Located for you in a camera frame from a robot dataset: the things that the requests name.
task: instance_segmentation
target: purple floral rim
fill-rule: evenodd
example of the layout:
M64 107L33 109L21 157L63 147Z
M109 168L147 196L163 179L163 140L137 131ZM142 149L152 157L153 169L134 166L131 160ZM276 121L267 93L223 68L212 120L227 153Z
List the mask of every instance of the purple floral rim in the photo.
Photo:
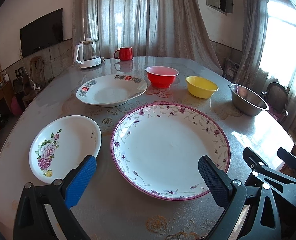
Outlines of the purple floral rim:
M214 121L212 120L209 116L207 116L206 114L200 112L199 110L195 109L195 108L192 108L190 106L185 106L185 105L181 105L181 104L175 104L175 103L164 103L164 104L156 104L156 103L152 103L152 104L148 104L148 105L144 105L144 106L140 106L140 107L137 107L136 109L132 110L131 112L127 113L122 119L120 119L120 121L117 123L117 125L115 126L115 129L113 130L113 133L112 133L112 137L111 137L111 147L110 147L110 150L111 150L111 155L112 155L112 159L115 163L115 166L117 167L118 171L120 172L120 174L132 185L134 186L136 189L140 190L141 192L151 196L151 197L154 197L154 198L158 198L158 199L163 199L163 200L169 200L169 201L187 201L187 200L191 200L191 199L195 199L195 198L199 198L199 197L202 197L206 194L208 194L210 192L210 190L207 190L203 193L200 193L198 195L195 195L195 196L191 196L191 197L186 197L184 199L180 199L180 198L168 198L168 197L163 197L163 196L160 196L160 195L155 195L155 194L152 194L148 191L145 191L143 190L142 188L138 187L133 181L131 181L127 176L125 176L125 174L123 173L123 171L121 170L121 168L119 167L118 165L118 162L115 158L115 154L114 154L114 137L115 137L115 133L117 131L117 128L118 126L129 116L131 115L132 113L140 110L140 109L143 109L145 107L149 107L149 106L158 106L158 105L170 105L170 106L179 106L179 107L184 107L184 108L188 108L192 111L195 111L197 113L199 113L200 115L208 118L213 124L215 124L218 129L220 130L220 132L222 133L224 139L226 140L227 142L227 147L228 147L228 159L227 159L227 166L224 170L225 173L228 172L228 169L229 169L229 166L230 166L230 159L231 159L231 151L230 151L230 145L229 145L229 141L228 141L228 138L226 136L226 134L223 132L223 130L221 129L221 127Z

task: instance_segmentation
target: table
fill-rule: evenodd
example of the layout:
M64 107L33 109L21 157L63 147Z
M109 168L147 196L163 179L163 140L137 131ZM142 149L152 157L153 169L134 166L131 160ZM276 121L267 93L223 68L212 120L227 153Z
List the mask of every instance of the table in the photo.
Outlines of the table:
M150 86L145 68L164 65L179 70L169 89ZM144 77L147 91L122 106L103 108L80 102L75 94L85 82L109 74L127 73ZM215 82L219 91L211 99L199 99L186 89L185 77L199 75ZM50 122L67 115L92 118L102 132L102 146L97 157L97 171L73 214L91 239L197 239L205 236L223 209L211 196L186 202L168 202L152 198L131 186L119 174L110 153L114 126L128 111L153 102L174 102L194 107L215 120L225 132L231 147L228 175L245 182L250 168L242 159L245 147L251 147L276 169L282 163L277 150L291 151L293 142L267 112L249 117L231 102L229 82L189 59L135 57L130 62L107 59L99 67L81 70L72 66L56 77L28 106L10 133L0 153L0 230L12 239L18 201L26 182L43 185L29 168L29 148L38 132ZM50 220L60 239L62 232L53 216Z

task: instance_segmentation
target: stainless steel bowl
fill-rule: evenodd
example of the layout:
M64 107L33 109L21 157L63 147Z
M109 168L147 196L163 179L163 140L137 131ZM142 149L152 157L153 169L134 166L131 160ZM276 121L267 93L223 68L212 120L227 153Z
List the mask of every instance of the stainless steel bowl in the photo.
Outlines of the stainless steel bowl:
M256 116L261 111L268 111L268 104L256 93L250 89L240 86L238 84L230 84L231 99L233 104L241 112Z

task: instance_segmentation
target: sheer curtain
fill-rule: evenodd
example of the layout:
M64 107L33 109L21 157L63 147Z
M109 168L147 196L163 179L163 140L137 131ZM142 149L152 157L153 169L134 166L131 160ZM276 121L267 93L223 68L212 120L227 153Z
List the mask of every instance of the sheer curtain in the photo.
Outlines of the sheer curtain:
M289 91L289 116L282 124L288 130L296 117L296 9L288 0L269 0L267 7L267 35L254 90L260 93L279 82Z
M268 0L244 0L242 58L234 83L250 89L254 86L267 31Z
M73 46L99 39L111 58L132 46L135 56L190 58L222 75L197 0L74 0Z

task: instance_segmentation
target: white plate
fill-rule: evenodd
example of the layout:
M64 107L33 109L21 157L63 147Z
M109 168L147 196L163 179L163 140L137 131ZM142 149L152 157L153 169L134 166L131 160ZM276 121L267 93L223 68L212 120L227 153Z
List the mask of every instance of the white plate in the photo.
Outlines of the white plate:
M147 86L142 78L129 75L108 75L83 84L76 96L85 104L114 107L142 95Z
M101 132L95 121L71 115L60 118L40 131L29 151L29 165L41 181L51 184L63 179L87 155L97 157Z
M127 114L112 134L111 153L134 187L174 201L209 192L198 171L201 156L225 172L230 163L222 129L200 111L178 104L151 104Z

